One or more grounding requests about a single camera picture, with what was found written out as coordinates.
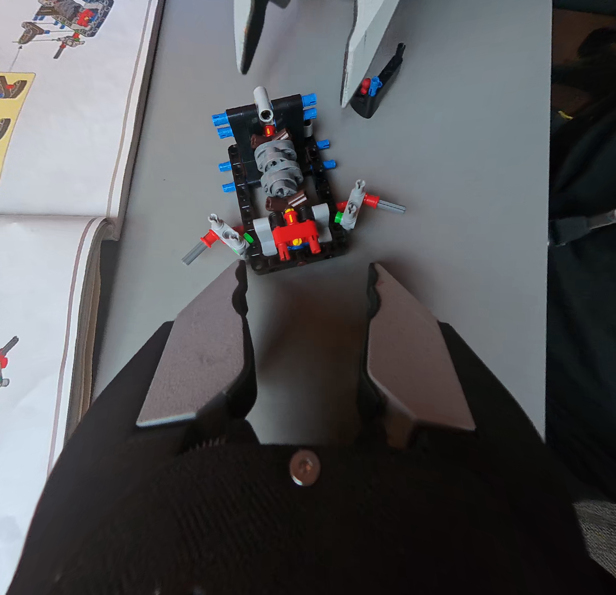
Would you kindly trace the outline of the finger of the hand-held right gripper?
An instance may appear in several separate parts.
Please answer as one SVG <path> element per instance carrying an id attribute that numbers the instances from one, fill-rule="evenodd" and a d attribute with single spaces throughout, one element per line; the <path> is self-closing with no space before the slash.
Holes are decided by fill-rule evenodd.
<path id="1" fill-rule="evenodd" d="M 346 42 L 341 107 L 349 104 L 367 73 L 400 0 L 354 0 L 354 17 Z"/>
<path id="2" fill-rule="evenodd" d="M 246 74 L 250 70 L 269 2 L 280 8 L 286 8 L 290 0 L 234 0 L 236 65 L 241 74 Z"/>

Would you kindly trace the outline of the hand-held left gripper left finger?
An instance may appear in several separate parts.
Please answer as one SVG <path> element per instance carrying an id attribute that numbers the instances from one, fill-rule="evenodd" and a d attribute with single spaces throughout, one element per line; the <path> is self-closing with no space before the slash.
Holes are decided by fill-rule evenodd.
<path id="1" fill-rule="evenodd" d="M 245 418 L 257 398 L 246 263 L 233 262 L 176 317 L 136 424 Z"/>

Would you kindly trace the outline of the lego instruction booklet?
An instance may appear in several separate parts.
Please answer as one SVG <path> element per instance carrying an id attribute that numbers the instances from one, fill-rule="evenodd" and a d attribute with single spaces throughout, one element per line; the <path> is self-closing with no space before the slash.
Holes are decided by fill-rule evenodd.
<path id="1" fill-rule="evenodd" d="M 1 488 L 42 487 L 87 409 L 165 0 L 1 0 Z"/>

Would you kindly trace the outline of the black office chair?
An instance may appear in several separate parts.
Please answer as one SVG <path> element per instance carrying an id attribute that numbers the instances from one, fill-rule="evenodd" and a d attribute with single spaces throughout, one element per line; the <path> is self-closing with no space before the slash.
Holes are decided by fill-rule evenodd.
<path id="1" fill-rule="evenodd" d="M 552 5 L 572 12 L 615 16 L 615 0 L 552 0 Z"/>

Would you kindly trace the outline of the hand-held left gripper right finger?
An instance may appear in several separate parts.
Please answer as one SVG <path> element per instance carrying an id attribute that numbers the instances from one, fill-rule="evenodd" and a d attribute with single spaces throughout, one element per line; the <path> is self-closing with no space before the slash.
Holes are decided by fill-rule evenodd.
<path id="1" fill-rule="evenodd" d="M 473 433 L 475 421 L 436 317 L 379 263 L 368 268 L 358 376 L 366 433 L 409 448 L 421 429 Z"/>

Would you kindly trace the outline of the small black lego subassembly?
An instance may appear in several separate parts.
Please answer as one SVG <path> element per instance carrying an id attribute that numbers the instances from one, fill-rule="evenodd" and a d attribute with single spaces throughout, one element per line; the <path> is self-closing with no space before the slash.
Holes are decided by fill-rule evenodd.
<path id="1" fill-rule="evenodd" d="M 406 45 L 398 43 L 396 52 L 379 75 L 366 77 L 350 100 L 352 109 L 365 119 L 376 112 L 389 87 L 395 81 L 404 59 Z"/>

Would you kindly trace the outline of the lego chassis assembly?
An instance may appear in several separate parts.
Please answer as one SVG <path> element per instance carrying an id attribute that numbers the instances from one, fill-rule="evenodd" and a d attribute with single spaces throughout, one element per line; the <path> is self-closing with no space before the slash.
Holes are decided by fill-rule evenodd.
<path id="1" fill-rule="evenodd" d="M 354 183 L 346 201 L 335 200 L 327 176 L 336 162 L 321 158 L 329 141 L 312 132 L 316 94 L 271 100 L 258 86 L 253 98 L 212 115 L 219 138 L 234 141 L 219 170 L 233 177 L 223 189 L 235 194 L 240 224 L 233 227 L 210 214 L 209 230 L 184 255 L 184 265 L 223 243 L 257 275 L 302 267 L 346 254 L 347 234 L 364 207 L 405 213 L 405 206 L 370 194 L 363 180 Z"/>

